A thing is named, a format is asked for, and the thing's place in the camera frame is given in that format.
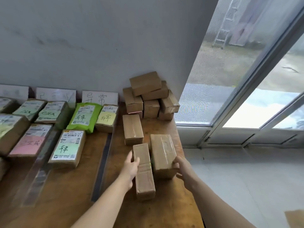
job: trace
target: wooden table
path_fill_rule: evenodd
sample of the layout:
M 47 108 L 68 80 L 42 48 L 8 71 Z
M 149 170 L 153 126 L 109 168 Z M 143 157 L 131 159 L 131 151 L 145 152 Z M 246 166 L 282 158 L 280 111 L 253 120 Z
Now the wooden table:
M 132 149 L 124 145 L 122 114 L 126 114 L 125 105 L 120 107 L 108 155 L 104 151 L 108 134 L 95 131 L 88 135 L 78 167 L 51 170 L 34 207 L 20 207 L 16 202 L 33 161 L 15 161 L 0 183 L 1 227 L 70 227 L 93 204 L 98 170 L 103 171 L 103 192 L 118 176 Z M 174 120 L 142 119 L 142 127 L 144 142 L 149 142 L 150 134 L 170 134 L 176 152 L 184 155 Z M 105 161 L 105 168 L 100 169 Z M 124 198 L 115 227 L 204 227 L 192 194 L 181 180 L 155 182 L 155 188 L 153 200 L 138 202 L 134 184 Z

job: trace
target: pink paper label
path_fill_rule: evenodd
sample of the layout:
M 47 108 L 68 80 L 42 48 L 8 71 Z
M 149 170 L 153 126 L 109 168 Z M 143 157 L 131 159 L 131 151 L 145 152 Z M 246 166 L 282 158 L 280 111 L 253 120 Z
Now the pink paper label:
M 40 136 L 25 135 L 20 139 L 14 149 L 10 152 L 10 155 L 36 155 L 44 139 L 44 137 Z

